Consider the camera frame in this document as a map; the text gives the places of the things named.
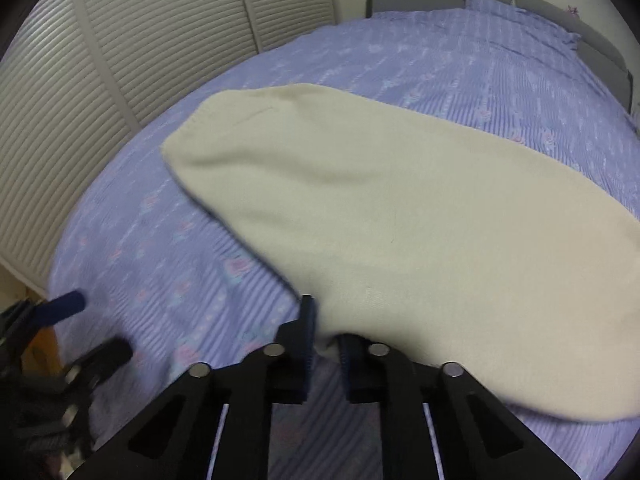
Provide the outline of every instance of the cream fabric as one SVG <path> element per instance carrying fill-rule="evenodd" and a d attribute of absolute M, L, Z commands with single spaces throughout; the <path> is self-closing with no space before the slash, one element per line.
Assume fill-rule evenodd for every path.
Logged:
<path fill-rule="evenodd" d="M 313 85 L 210 97 L 162 147 L 182 185 L 354 332 L 503 399 L 640 413 L 640 224 L 510 140 Z"/>

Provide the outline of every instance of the purple bed sheet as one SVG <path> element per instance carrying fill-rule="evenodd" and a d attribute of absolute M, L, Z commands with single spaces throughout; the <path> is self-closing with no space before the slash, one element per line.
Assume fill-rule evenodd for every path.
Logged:
<path fill-rule="evenodd" d="M 190 363 L 238 362 L 297 316 L 286 284 L 178 187 L 160 156 L 218 91 L 308 82 L 466 124 L 571 166 L 639 217 L 629 116 L 577 58 L 572 35 L 503 11 L 390 12 L 321 28 L 210 81 L 121 150 L 72 214 L 49 285 L 51 296 L 88 295 L 87 309 L 56 328 L 65 361 L 116 334 L 135 349 L 98 390 L 98 445 Z M 590 424 L 513 411 L 584 480 L 602 480 L 640 428 L 640 418 Z M 382 478 L 376 412 L 345 402 L 331 362 L 317 359 L 308 403 L 274 408 L 269 478 Z"/>

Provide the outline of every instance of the bed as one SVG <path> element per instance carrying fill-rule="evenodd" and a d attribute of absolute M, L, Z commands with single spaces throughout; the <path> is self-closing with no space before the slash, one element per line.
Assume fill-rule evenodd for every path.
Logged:
<path fill-rule="evenodd" d="M 377 12 L 373 0 L 371 19 L 320 28 L 191 92 L 95 179 L 57 247 L 49 294 L 81 288 L 89 299 L 57 327 L 63 360 L 115 334 L 135 348 L 95 399 L 98 445 L 190 363 L 238 362 L 297 316 L 287 285 L 178 187 L 159 153 L 223 89 L 309 82 L 466 124 L 571 166 L 640 218 L 635 127 L 576 54 L 577 36 L 536 14 L 514 21 L 511 0 L 475 2 Z M 318 357 L 310 401 L 274 409 L 270 478 L 382 477 L 376 412 L 344 401 L 337 371 Z M 584 480 L 624 462 L 640 428 L 640 418 L 589 424 L 512 409 Z"/>

